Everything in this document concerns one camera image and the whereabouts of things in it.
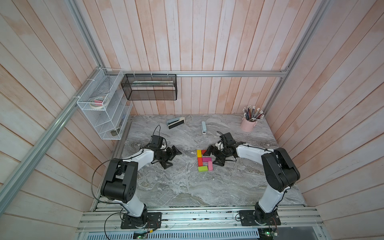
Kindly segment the lime green block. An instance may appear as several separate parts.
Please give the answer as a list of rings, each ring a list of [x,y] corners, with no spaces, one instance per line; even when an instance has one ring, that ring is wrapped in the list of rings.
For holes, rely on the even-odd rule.
[[[207,172],[209,169],[207,166],[201,166],[201,167],[198,167],[198,171],[199,172]]]

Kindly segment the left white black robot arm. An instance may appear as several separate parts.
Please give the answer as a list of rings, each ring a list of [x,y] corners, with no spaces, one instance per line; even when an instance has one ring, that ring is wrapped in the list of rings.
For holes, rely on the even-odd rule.
[[[139,152],[124,159],[112,159],[101,186],[101,196],[126,211],[122,216],[122,229],[158,228],[160,213],[151,218],[147,206],[136,194],[138,171],[147,164],[159,163],[164,169],[171,167],[175,156],[182,152],[176,146],[169,147],[167,141],[153,135],[151,141]]]

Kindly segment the magenta block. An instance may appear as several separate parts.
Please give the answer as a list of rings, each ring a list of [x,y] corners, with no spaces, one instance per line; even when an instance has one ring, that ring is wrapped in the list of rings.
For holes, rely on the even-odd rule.
[[[203,157],[202,160],[203,160],[203,163],[212,162],[212,158],[209,158],[209,157]]]

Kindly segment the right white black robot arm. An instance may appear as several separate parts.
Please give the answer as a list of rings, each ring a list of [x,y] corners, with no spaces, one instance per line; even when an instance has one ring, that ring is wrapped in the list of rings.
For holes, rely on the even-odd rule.
[[[253,211],[240,211],[239,217],[243,226],[279,225],[278,205],[285,194],[300,179],[298,171],[288,152],[283,148],[274,150],[251,146],[245,142],[237,142],[231,133],[219,133],[220,140],[203,150],[203,156],[213,155],[214,165],[223,167],[230,157],[248,159],[259,163],[264,168],[267,188],[261,199],[255,204]]]

